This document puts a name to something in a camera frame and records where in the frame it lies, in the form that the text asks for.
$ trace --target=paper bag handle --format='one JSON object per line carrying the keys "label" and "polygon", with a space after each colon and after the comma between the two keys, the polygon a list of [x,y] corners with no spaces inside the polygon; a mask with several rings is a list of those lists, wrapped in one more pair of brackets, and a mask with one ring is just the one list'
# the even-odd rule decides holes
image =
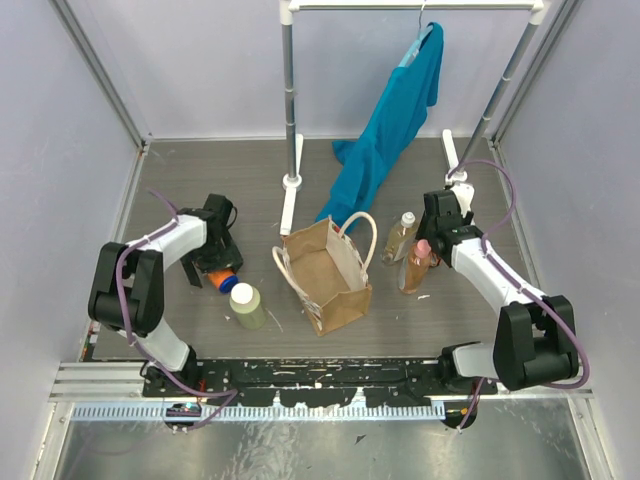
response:
{"label": "paper bag handle", "polygon": [[304,290],[302,290],[302,288],[300,288],[298,286],[298,284],[295,282],[295,280],[293,278],[291,278],[291,275],[289,275],[289,272],[287,272],[287,269],[284,268],[284,265],[282,264],[282,260],[280,260],[280,256],[282,256],[284,258],[284,255],[285,255],[284,250],[282,250],[280,247],[273,247],[271,249],[271,253],[273,253],[273,260],[276,262],[276,265],[278,266],[278,269],[280,270],[280,272],[284,276],[284,278],[287,281],[287,283],[289,285],[291,285],[291,288],[293,288],[296,291],[296,293],[298,295],[300,295],[301,297],[309,298],[309,295],[307,295],[306,292]]}
{"label": "paper bag handle", "polygon": [[369,253],[367,254],[367,259],[362,264],[362,270],[366,272],[369,269],[369,264],[371,263],[371,259],[373,258],[373,251],[376,249],[376,242],[378,241],[378,227],[376,226],[376,221],[373,219],[371,215],[367,212],[356,212],[347,218],[347,221],[344,222],[342,228],[338,232],[338,235],[343,237],[349,225],[356,221],[358,218],[365,218],[371,224],[371,230],[373,231],[373,236],[371,237],[371,247],[369,247]]}

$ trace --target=bottle label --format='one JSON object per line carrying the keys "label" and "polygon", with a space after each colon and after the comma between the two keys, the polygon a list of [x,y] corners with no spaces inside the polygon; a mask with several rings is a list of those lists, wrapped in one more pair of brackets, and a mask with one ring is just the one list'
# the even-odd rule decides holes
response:
{"label": "bottle label", "polygon": [[409,249],[411,248],[411,236],[407,235],[407,238],[405,238],[400,245],[398,245],[398,251],[396,252],[396,256],[393,258],[394,262],[397,262],[398,260],[402,260],[403,258],[405,258],[408,253],[409,253]]}
{"label": "bottle label", "polygon": [[400,265],[400,273],[398,274],[398,287],[400,290],[404,290],[404,286],[407,283],[407,267],[409,263],[409,257],[404,257],[402,265]]}

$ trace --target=metal pole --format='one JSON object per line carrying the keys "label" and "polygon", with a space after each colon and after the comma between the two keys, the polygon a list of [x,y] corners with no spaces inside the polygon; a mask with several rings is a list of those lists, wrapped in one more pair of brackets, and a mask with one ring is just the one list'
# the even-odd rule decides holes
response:
{"label": "metal pole", "polygon": [[464,150],[462,157],[460,158],[460,164],[464,164],[464,162],[475,152],[478,144],[483,138],[487,127],[489,126],[489,122],[491,121],[491,117],[496,111],[496,107],[500,103],[500,99],[504,96],[504,93],[507,91],[507,87],[509,86],[509,82],[513,77],[513,73],[518,68],[522,57],[524,56],[527,47],[531,43],[531,39],[536,33],[536,30],[540,26],[542,19],[544,18],[544,14],[547,11],[548,6],[545,5],[544,8],[540,11],[533,12],[531,18],[529,19],[529,23],[527,23],[527,28],[525,28],[522,36],[520,37],[520,41],[516,46],[513,54],[511,55],[511,59],[507,64],[507,68],[505,68],[504,73],[502,74],[502,78],[496,85],[495,90],[493,91],[493,95],[491,95],[491,99],[487,104],[487,107],[484,109],[484,113],[476,125],[475,130],[473,131],[473,135],[471,135],[471,140],[467,144],[467,148]]}
{"label": "metal pole", "polygon": [[551,55],[551,52],[553,52],[553,50],[555,49],[558,40],[560,40],[561,35],[567,29],[569,22],[578,11],[578,7],[580,7],[582,3],[582,0],[566,0],[560,6],[560,9],[555,15],[551,26],[546,31],[544,39],[542,40],[542,42],[540,42],[540,46],[538,47],[538,50],[536,51],[533,60],[531,61],[531,65],[528,67],[527,72],[518,85],[518,90],[511,99],[511,102],[507,107],[504,116],[500,120],[500,124],[498,125],[496,133],[491,139],[494,143],[500,143],[504,138],[507,128],[511,124],[511,120],[520,109],[520,106],[526,98],[529,89],[533,85],[533,82],[536,78],[538,78],[540,72],[542,71],[542,67],[546,64]]}
{"label": "metal pole", "polygon": [[78,47],[80,54],[87,62],[89,70],[106,95],[107,100],[109,101],[109,103],[111,103],[113,109],[116,111],[116,114],[120,117],[120,120],[131,136],[133,143],[135,143],[138,148],[142,148],[145,135],[142,134],[133,118],[131,117],[131,114],[127,110],[127,106],[118,94],[116,87],[114,86],[111,78],[109,77],[109,74],[107,73],[107,70],[104,68],[100,57],[98,57],[98,54],[91,45],[89,37],[80,25],[80,22],[78,21],[78,18],[76,17],[73,9],[69,5],[69,2],[67,0],[49,0],[49,3],[51,3],[51,6],[56,11],[58,17],[71,36],[71,39]]}
{"label": "metal pole", "polygon": [[280,20],[282,23],[282,55],[284,59],[284,111],[286,122],[287,166],[289,179],[298,176],[296,162],[296,114],[293,90],[293,15],[289,12],[289,2],[281,0]]}
{"label": "metal pole", "polygon": [[540,0],[292,0],[301,10],[532,10]]}

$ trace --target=white wall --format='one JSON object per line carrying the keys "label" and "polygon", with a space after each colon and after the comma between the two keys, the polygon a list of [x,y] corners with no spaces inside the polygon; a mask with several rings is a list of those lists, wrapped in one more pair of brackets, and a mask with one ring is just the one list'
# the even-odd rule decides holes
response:
{"label": "white wall", "polygon": [[[137,123],[155,138],[284,135],[277,0],[71,4]],[[440,100],[421,134],[473,131],[528,18],[424,13],[423,24],[443,25],[445,54]],[[296,14],[300,131],[358,135],[417,27],[417,11]]]}
{"label": "white wall", "polygon": [[135,147],[49,2],[0,15],[0,478],[30,473]]}
{"label": "white wall", "polygon": [[535,263],[565,294],[625,478],[640,416],[640,4],[583,0],[503,141]]}

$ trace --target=clothing rack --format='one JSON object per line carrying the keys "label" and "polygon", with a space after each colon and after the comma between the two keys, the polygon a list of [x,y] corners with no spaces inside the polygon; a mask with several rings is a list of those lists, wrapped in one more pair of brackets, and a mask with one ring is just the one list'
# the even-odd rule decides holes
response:
{"label": "clothing rack", "polygon": [[[496,85],[489,102],[478,124],[471,135],[471,140],[458,159],[451,130],[442,132],[442,144],[449,169],[464,162],[475,151],[478,143],[491,121],[491,118],[511,81],[513,73],[520,64],[524,52],[527,50],[537,28],[542,23],[547,12],[548,2],[543,0],[280,0],[280,23],[282,24],[282,52],[284,59],[284,96],[285,96],[285,125],[287,141],[287,173],[282,179],[285,190],[282,219],[280,221],[280,235],[289,235],[293,224],[296,194],[302,187],[300,163],[302,161],[302,145],[304,137],[296,132],[295,120],[295,89],[293,82],[293,14],[302,10],[528,10],[529,22],[522,32],[522,36],[513,51],[500,81]],[[452,184],[465,181],[467,173],[464,169],[456,172],[445,182]]]}

